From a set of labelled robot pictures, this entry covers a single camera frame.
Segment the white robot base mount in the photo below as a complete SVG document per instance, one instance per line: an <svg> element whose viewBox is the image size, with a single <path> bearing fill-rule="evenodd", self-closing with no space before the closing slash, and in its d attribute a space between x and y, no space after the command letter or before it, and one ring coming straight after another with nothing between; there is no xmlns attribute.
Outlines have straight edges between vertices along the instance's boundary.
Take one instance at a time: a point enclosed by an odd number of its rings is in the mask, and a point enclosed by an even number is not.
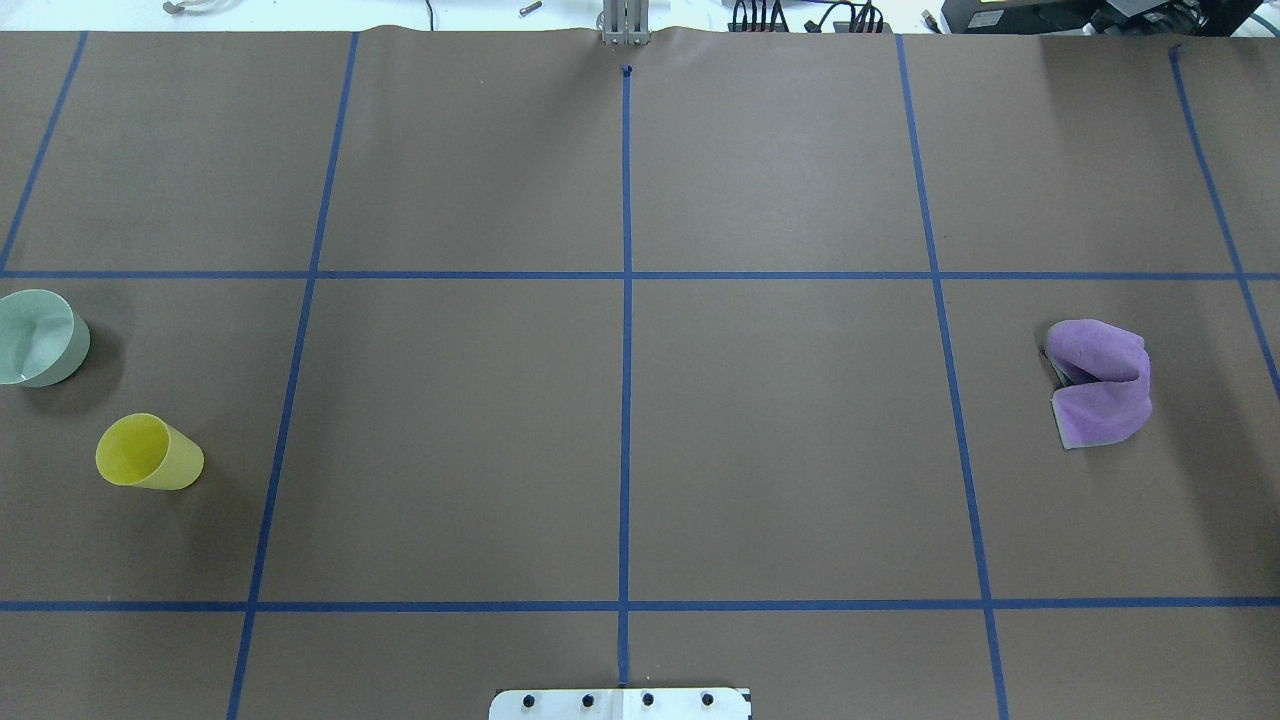
<svg viewBox="0 0 1280 720"><path fill-rule="evenodd" d="M732 687L512 689L489 719L751 719L750 691Z"/></svg>

